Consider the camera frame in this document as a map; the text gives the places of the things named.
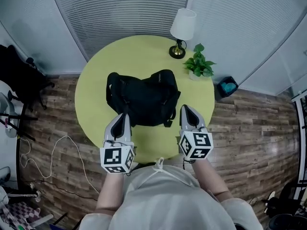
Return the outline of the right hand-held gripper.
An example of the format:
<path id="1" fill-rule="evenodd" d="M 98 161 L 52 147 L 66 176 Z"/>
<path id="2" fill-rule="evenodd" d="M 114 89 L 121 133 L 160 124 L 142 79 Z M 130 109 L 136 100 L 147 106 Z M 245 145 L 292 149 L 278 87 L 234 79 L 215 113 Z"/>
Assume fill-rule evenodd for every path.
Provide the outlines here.
<path id="1" fill-rule="evenodd" d="M 204 160 L 213 150 L 213 137 L 208 132 L 204 118 L 191 106 L 182 105 L 180 109 L 179 153 L 188 161 Z"/>

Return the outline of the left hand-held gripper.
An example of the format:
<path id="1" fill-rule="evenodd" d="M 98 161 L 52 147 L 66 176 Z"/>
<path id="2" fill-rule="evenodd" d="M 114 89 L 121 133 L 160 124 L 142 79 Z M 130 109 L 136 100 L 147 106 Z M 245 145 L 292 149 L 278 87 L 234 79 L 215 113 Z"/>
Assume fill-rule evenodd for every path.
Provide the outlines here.
<path id="1" fill-rule="evenodd" d="M 105 128 L 104 138 L 100 148 L 101 167 L 110 174 L 130 173 L 135 153 L 129 115 L 116 116 Z"/>

